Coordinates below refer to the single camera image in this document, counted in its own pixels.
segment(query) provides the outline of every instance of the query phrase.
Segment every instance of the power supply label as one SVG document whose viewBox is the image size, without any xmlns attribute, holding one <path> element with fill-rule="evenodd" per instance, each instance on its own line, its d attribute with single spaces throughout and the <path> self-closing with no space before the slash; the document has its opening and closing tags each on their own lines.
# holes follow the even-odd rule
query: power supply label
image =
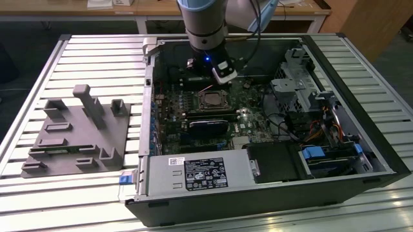
<svg viewBox="0 0 413 232">
<path fill-rule="evenodd" d="M 188 191 L 227 187 L 223 158 L 184 161 Z"/>
</svg>

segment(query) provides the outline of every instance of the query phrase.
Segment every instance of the cable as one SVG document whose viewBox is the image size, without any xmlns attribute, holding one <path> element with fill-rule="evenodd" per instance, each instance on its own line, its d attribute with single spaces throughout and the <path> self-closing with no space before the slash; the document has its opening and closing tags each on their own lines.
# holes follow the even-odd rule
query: cable
<svg viewBox="0 0 413 232">
<path fill-rule="evenodd" d="M 214 85 L 210 85 L 209 87 L 206 87 L 203 90 L 201 90 L 198 93 L 206 91 L 209 88 L 211 88 Z"/>
<path fill-rule="evenodd" d="M 310 133 L 311 133 L 311 131 L 313 131 L 313 126 L 314 126 L 315 123 L 319 123 L 319 120 L 311 122 L 311 125 L 310 125 Z"/>
<path fill-rule="evenodd" d="M 309 135 L 309 137 L 303 140 L 305 143 L 321 137 L 322 134 L 323 134 L 323 130 L 319 130 L 314 134 Z"/>
<path fill-rule="evenodd" d="M 282 121 L 281 123 L 278 123 L 278 134 L 277 134 L 278 140 L 279 140 L 279 136 L 281 136 L 279 127 L 282 127 L 282 123 L 285 123 L 285 125 L 286 125 L 286 122 L 285 122 L 285 121 Z"/>
<path fill-rule="evenodd" d="M 255 31 L 249 36 L 229 38 L 226 41 L 227 42 L 237 42 L 237 41 L 249 40 L 255 36 L 257 32 L 258 32 L 258 28 L 255 29 Z"/>
<path fill-rule="evenodd" d="M 285 11 L 285 9 L 286 8 L 294 8 L 294 6 L 285 6 L 285 4 L 279 1 L 278 2 L 282 6 L 279 6 L 279 7 L 282 7 L 283 8 L 283 20 L 286 20 L 286 11 Z"/>
<path fill-rule="evenodd" d="M 277 124 L 266 115 L 265 110 L 263 110 L 263 117 L 269 120 L 269 122 L 279 129 L 282 130 L 290 137 L 293 140 L 295 140 L 299 143 L 305 143 L 305 141 L 302 141 L 291 132 L 289 132 L 282 126 L 281 124 Z"/>
<path fill-rule="evenodd" d="M 285 116 L 286 116 L 286 115 L 282 114 L 282 113 L 271 113 L 271 114 L 269 114 L 267 116 L 270 117 L 270 116 L 273 116 L 273 115 L 277 115 L 277 116 L 279 116 L 279 117 L 285 117 Z"/>
<path fill-rule="evenodd" d="M 257 38 L 257 44 L 255 44 L 255 47 L 254 47 L 254 50 L 250 54 L 250 56 L 247 57 L 247 59 L 245 59 L 245 63 L 247 64 L 249 61 L 253 59 L 257 51 L 258 51 L 258 47 L 259 47 L 259 41 L 261 41 L 261 7 L 259 7 L 259 2 L 258 0 L 255 0 L 255 4 L 258 6 L 258 10 L 255 8 L 255 5 L 254 5 L 254 2 L 253 0 L 250 0 L 250 3 L 251 3 L 251 7 L 254 9 L 254 13 L 255 13 L 255 17 L 257 17 L 257 22 L 258 22 L 258 25 L 257 25 L 257 33 L 258 33 L 258 38 Z"/>
<path fill-rule="evenodd" d="M 333 127 L 337 128 L 338 139 L 342 141 L 342 130 L 341 130 L 341 127 L 340 127 L 340 125 L 337 125 L 337 124 L 333 124 Z"/>
</svg>

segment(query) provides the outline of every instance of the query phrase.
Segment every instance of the motherboard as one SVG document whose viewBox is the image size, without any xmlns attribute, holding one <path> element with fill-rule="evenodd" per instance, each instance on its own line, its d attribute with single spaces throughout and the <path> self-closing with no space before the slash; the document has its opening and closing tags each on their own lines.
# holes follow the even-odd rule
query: motherboard
<svg viewBox="0 0 413 232">
<path fill-rule="evenodd" d="M 246 77 L 203 90 L 198 81 L 180 79 L 155 96 L 163 154 L 233 150 L 273 141 L 261 106 L 263 85 Z"/>
</svg>

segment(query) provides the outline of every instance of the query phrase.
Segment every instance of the aluminum slotted table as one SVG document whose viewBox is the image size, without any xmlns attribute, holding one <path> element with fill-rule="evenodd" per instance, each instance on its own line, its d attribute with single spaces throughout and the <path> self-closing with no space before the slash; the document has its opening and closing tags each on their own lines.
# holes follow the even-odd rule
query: aluminum slotted table
<svg viewBox="0 0 413 232">
<path fill-rule="evenodd" d="M 174 35 L 150 35 L 174 37 Z M 138 166 L 142 122 L 143 40 L 148 35 L 62 36 L 0 145 L 0 231 L 151 231 L 124 207 L 134 186 L 119 176 Z M 378 129 L 413 170 L 413 111 L 350 41 L 311 34 Z M 329 84 L 319 79 L 326 90 Z M 21 165 L 47 117 L 47 99 L 80 105 L 72 87 L 88 84 L 102 104 L 131 103 L 124 169 L 119 172 L 23 179 Z M 156 228 L 159 231 L 385 231 L 413 226 L 413 175 L 342 204 Z"/>
</svg>

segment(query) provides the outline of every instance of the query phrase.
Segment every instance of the wooden table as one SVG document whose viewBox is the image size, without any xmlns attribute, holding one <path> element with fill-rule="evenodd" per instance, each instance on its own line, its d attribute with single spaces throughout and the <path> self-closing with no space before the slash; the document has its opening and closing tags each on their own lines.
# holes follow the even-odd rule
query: wooden table
<svg viewBox="0 0 413 232">
<path fill-rule="evenodd" d="M 326 0 L 333 8 L 321 32 L 342 32 L 370 62 L 413 14 L 413 0 Z"/>
<path fill-rule="evenodd" d="M 317 33 L 330 10 L 313 0 L 277 8 L 271 20 L 311 21 L 307 32 Z M 87 0 L 0 0 L 0 21 L 135 21 L 139 33 L 147 34 L 146 21 L 182 20 L 176 0 L 135 0 L 132 6 L 88 11 Z"/>
</svg>

